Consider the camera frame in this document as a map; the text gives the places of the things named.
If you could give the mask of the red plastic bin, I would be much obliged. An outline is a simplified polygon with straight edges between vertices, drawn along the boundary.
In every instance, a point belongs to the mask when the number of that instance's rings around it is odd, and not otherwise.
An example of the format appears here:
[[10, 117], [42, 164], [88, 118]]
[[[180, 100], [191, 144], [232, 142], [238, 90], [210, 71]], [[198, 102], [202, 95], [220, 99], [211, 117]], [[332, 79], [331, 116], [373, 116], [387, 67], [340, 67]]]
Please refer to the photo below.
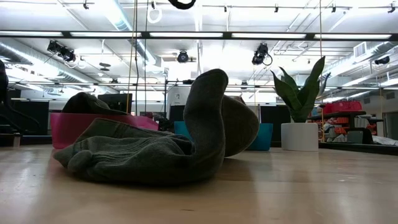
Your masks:
[[158, 130], [159, 127], [158, 123], [145, 116], [51, 113], [52, 146], [55, 149], [63, 149], [71, 145], [96, 118], [110, 119], [138, 128]]

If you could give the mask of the blue plastic bin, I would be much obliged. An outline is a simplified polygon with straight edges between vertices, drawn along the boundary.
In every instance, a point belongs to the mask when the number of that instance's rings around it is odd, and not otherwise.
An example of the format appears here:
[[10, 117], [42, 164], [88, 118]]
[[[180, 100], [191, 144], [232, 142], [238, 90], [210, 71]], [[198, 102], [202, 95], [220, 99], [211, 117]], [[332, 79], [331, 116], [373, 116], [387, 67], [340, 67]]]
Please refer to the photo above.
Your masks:
[[[191, 136], [188, 133], [187, 127], [183, 121], [174, 122], [175, 134], [180, 134], [189, 138], [192, 141]], [[273, 124], [261, 123], [257, 137], [252, 144], [246, 149], [247, 151], [268, 151], [271, 148], [271, 140], [273, 133]]]

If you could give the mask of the black partition panel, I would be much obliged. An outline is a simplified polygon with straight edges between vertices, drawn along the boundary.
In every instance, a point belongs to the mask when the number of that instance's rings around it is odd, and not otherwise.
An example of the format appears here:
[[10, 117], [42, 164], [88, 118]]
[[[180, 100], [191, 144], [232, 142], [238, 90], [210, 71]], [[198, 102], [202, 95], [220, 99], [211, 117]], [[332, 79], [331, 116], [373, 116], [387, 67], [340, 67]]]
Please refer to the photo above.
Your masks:
[[285, 105], [261, 106], [261, 123], [273, 126], [271, 142], [281, 141], [281, 124], [290, 121], [289, 109]]

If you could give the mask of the white LED light strip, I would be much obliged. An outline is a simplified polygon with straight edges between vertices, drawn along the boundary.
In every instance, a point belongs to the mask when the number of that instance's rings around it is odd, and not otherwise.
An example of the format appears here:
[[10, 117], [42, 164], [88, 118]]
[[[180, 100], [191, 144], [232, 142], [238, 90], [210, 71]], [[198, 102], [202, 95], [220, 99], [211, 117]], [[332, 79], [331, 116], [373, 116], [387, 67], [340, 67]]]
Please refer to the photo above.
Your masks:
[[140, 32], [71, 32], [72, 37], [140, 37]]
[[43, 32], [43, 31], [9, 31], [0, 30], [0, 35], [5, 36], [50, 36], [50, 37], [62, 37], [61, 32]]
[[306, 34], [271, 34], [271, 33], [232, 33], [234, 38], [258, 38], [258, 39], [304, 39]]
[[315, 39], [389, 39], [390, 34], [315, 34]]
[[150, 32], [151, 37], [176, 37], [176, 38], [207, 38], [207, 37], [222, 37], [223, 33], [219, 32]]

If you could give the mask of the black background monitor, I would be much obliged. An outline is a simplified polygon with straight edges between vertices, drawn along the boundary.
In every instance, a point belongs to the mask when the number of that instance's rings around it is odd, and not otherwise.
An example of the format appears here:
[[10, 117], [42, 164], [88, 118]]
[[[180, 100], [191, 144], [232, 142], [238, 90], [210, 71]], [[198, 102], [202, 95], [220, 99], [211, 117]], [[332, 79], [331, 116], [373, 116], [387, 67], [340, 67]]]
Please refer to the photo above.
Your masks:
[[98, 95], [98, 99], [105, 102], [112, 110], [122, 111], [127, 114], [131, 113], [132, 109], [131, 93]]

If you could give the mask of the snake plant in white pot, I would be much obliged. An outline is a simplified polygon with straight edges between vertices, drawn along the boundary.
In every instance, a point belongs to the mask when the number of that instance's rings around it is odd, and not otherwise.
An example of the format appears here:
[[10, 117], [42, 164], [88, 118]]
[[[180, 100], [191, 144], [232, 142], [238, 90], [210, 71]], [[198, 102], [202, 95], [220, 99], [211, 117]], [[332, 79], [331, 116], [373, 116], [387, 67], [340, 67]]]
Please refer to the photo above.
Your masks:
[[281, 147], [287, 151], [318, 151], [318, 125], [308, 123], [315, 100], [325, 88], [320, 76], [325, 66], [322, 56], [313, 66], [302, 87], [282, 69], [283, 75], [273, 75], [274, 90], [289, 110], [291, 122], [281, 124]]

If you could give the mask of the red storage bin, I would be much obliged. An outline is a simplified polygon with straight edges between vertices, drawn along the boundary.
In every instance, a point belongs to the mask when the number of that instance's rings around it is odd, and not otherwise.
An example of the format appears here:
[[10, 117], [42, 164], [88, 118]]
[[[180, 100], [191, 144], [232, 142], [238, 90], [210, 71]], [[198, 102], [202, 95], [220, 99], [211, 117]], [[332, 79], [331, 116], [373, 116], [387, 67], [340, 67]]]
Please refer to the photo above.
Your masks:
[[327, 103], [323, 109], [325, 114], [339, 113], [339, 112], [350, 112], [350, 111], [361, 111], [362, 104], [360, 101], [336, 101]]

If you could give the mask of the parts bin rack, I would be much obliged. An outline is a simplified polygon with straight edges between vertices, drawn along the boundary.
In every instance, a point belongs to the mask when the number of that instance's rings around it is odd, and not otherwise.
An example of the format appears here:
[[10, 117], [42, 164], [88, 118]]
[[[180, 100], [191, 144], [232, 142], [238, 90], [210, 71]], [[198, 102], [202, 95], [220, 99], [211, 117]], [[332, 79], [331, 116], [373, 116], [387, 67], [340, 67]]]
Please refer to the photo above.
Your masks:
[[322, 113], [308, 117], [307, 121], [318, 124], [319, 142], [348, 144], [374, 144], [377, 124], [383, 122], [364, 111]]

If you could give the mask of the black cabinet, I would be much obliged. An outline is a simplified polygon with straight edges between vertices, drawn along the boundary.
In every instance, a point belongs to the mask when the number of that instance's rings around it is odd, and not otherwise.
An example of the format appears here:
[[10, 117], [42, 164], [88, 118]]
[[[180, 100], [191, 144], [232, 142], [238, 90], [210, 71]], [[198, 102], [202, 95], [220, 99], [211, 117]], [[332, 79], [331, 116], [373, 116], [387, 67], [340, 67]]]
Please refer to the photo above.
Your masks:
[[7, 116], [18, 127], [32, 135], [47, 135], [49, 122], [48, 101], [11, 101], [11, 108], [24, 114], [10, 112]]

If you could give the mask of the black aluminium rig frame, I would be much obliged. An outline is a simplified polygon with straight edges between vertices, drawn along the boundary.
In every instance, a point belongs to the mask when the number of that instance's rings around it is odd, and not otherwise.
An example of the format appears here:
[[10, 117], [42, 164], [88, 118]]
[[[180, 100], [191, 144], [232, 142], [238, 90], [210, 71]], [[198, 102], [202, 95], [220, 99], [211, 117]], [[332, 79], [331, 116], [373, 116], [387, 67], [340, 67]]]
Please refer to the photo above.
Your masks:
[[[176, 37], [151, 37], [150, 32], [140, 32], [140, 37], [72, 37], [70, 35], [71, 31], [60, 31], [63, 36], [62, 37], [50, 37], [50, 36], [5, 36], [0, 35], [0, 55], [5, 56], [6, 58], [11, 58], [15, 60], [16, 64], [27, 64], [33, 65], [35, 61], [40, 61], [46, 63], [45, 59], [41, 59], [40, 57], [35, 56], [34, 54], [28, 54], [25, 45], [22, 44], [7, 44], [7, 40], [12, 40], [13, 38], [20, 38], [20, 37], [31, 37], [33, 39], [70, 39], [70, 40], [128, 40], [133, 43], [133, 47], [137, 47], [139, 50], [143, 51], [143, 54], [147, 54], [149, 50], [146, 49], [145, 46], [140, 46], [137, 42], [139, 40], [258, 40], [258, 41], [280, 41], [280, 40], [302, 40], [302, 41], [309, 41], [309, 42], [398, 42], [398, 33], [390, 34], [391, 37], [389, 39], [315, 39], [314, 35], [317, 33], [289, 33], [289, 32], [259, 32], [260, 34], [271, 33], [271, 34], [306, 34], [304, 39], [258, 39], [258, 38], [234, 38], [231, 36], [232, 33], [255, 33], [255, 32], [219, 32], [223, 33], [222, 37], [207, 37], [207, 38], [176, 38]], [[352, 34], [352, 33], [324, 33], [324, 34]]]

